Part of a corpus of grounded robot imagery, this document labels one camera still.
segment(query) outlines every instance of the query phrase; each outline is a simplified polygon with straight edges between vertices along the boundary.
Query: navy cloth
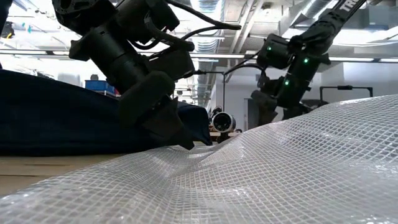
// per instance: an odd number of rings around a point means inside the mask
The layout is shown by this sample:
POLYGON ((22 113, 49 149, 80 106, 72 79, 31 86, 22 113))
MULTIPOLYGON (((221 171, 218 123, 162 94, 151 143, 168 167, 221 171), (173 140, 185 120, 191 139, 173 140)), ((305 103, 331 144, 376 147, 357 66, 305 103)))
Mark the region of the navy cloth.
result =
MULTIPOLYGON (((140 152, 163 146, 140 127, 123 128, 118 100, 91 90, 0 70, 0 156, 140 152)), ((206 109, 178 104, 196 141, 210 145, 206 109)))

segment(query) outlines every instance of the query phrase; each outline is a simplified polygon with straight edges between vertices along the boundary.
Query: fluorescent light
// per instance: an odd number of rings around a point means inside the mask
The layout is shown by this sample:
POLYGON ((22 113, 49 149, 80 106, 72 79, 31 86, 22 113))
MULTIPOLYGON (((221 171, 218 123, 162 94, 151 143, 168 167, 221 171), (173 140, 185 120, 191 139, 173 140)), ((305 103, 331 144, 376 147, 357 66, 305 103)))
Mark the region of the fluorescent light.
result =
POLYGON ((31 54, 31 55, 45 55, 43 50, 0 50, 0 54, 31 54))
POLYGON ((198 58, 198 62, 218 62, 217 59, 198 58))
POLYGON ((67 51, 67 50, 64 50, 64 51, 53 51, 53 53, 55 54, 55 55, 69 55, 69 51, 67 51))
POLYGON ((192 39, 196 39, 198 41, 201 41, 201 39, 206 39, 206 40, 225 40, 225 37, 217 36, 217 35, 194 35, 190 37, 192 39))
POLYGON ((398 58, 382 58, 382 59, 380 59, 380 62, 397 62, 398 63, 398 58))
POLYGON ((332 62, 372 62, 373 58, 329 57, 332 62))
POLYGON ((254 54, 256 54, 257 53, 257 50, 247 50, 246 51, 246 54, 247 55, 254 55, 254 54))
POLYGON ((242 59, 242 54, 197 54, 190 53, 191 58, 228 58, 228 59, 242 59))

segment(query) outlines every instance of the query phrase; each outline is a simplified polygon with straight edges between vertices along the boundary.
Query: black cable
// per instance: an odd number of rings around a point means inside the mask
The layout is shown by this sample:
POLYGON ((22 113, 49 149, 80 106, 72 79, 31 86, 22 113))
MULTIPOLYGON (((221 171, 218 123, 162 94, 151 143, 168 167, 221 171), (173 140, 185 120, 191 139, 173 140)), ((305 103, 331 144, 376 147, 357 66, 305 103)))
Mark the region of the black cable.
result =
POLYGON ((227 72, 225 72, 224 75, 227 75, 227 74, 229 74, 229 73, 231 73, 231 72, 233 72, 233 71, 235 71, 237 69, 240 69, 240 68, 256 68, 256 69, 260 70, 261 73, 265 72, 264 71, 265 69, 262 68, 260 65, 255 64, 255 63, 249 63, 249 64, 245 64, 245 65, 234 66, 231 69, 229 69, 227 72))
POLYGON ((160 43, 159 39, 155 39, 152 43, 150 43, 149 45, 141 45, 138 44, 137 42, 131 42, 131 44, 135 47, 137 47, 140 50, 149 50, 154 48, 158 43, 160 43))
POLYGON ((229 74, 233 71, 235 71, 235 67, 241 66, 242 64, 246 63, 249 60, 252 60, 255 56, 257 56, 260 53, 260 51, 258 51, 257 53, 255 53, 254 55, 250 56, 249 58, 247 58, 246 60, 243 60, 242 62, 236 64, 235 66, 233 66, 232 68, 230 68, 228 71, 224 72, 224 74, 229 74))
POLYGON ((205 27, 201 29, 194 30, 192 32, 187 33, 185 36, 181 37, 183 40, 187 40, 188 38, 197 35, 201 32, 206 32, 206 31, 211 31, 211 30, 220 30, 220 29, 227 29, 225 27, 219 27, 219 26, 211 26, 211 27, 205 27))
POLYGON ((232 25, 232 24, 227 24, 227 23, 224 23, 224 22, 216 21, 216 20, 214 20, 214 19, 212 19, 212 18, 210 18, 210 17, 208 17, 208 16, 206 16, 206 15, 204 15, 204 14, 202 14, 202 13, 200 13, 200 12, 194 10, 194 9, 192 9, 191 7, 186 6, 184 4, 181 4, 179 2, 175 2, 173 0, 166 0, 166 2, 171 4, 171 5, 173 5, 173 6, 175 6, 175 7, 178 7, 180 9, 185 10, 185 11, 193 14, 194 16, 197 16, 199 19, 202 19, 202 20, 204 20, 204 21, 206 21, 206 22, 208 22, 210 24, 213 24, 214 26, 225 27, 225 29, 231 29, 231 30, 240 30, 240 29, 242 29, 242 27, 239 26, 239 25, 232 25))
POLYGON ((166 34, 165 32, 159 30, 153 23, 152 19, 150 18, 149 12, 145 16, 144 23, 147 30, 149 30, 149 32, 151 32, 151 34, 156 39, 159 39, 162 43, 176 47, 178 49, 184 49, 189 52, 195 50, 195 45, 192 42, 179 39, 178 37, 166 34))
MULTIPOLYGON (((227 29, 227 28, 218 27, 218 26, 205 27, 205 28, 201 28, 201 29, 197 29, 197 30, 194 30, 194 31, 192 31, 192 32, 189 32, 189 33, 187 33, 185 36, 181 37, 181 39, 182 39, 182 40, 187 40, 188 38, 190 38, 190 37, 192 37, 192 36, 194 36, 194 35, 196 35, 196 34, 199 34, 199 33, 201 33, 201 32, 206 32, 206 31, 211 31, 211 30, 218 30, 218 29, 227 29)), ((162 55, 162 54, 171 53, 171 52, 173 52, 173 51, 175 51, 175 50, 178 50, 178 48, 176 48, 176 47, 169 47, 169 48, 166 48, 166 49, 164 49, 164 50, 161 50, 160 52, 157 52, 157 53, 152 54, 151 56, 149 56, 149 59, 156 58, 156 57, 158 57, 158 56, 160 56, 160 55, 162 55)))

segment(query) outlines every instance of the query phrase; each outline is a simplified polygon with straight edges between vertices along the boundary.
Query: plastic sheet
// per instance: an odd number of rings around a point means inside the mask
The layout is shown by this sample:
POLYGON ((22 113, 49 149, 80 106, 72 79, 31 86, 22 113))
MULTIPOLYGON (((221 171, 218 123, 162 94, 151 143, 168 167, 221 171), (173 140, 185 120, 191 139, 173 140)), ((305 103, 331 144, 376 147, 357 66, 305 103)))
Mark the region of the plastic sheet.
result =
POLYGON ((0 199, 0 223, 398 223, 398 96, 164 147, 0 199))

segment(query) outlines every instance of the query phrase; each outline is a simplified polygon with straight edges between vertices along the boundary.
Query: wooden table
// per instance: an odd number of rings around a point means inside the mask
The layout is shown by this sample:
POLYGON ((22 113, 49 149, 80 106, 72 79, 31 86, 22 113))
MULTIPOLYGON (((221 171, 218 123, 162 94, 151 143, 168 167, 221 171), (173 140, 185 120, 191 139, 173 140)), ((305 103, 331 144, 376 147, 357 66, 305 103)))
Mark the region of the wooden table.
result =
POLYGON ((0 195, 122 155, 75 157, 0 157, 0 195))
MULTIPOLYGON (((234 136, 237 136, 239 134, 240 133, 233 132, 233 133, 228 133, 228 136, 229 137, 234 137, 234 136)), ((217 137, 220 136, 220 135, 221 135, 221 133, 218 133, 218 132, 210 132, 210 137, 211 137, 211 140, 213 142, 217 142, 217 137)))

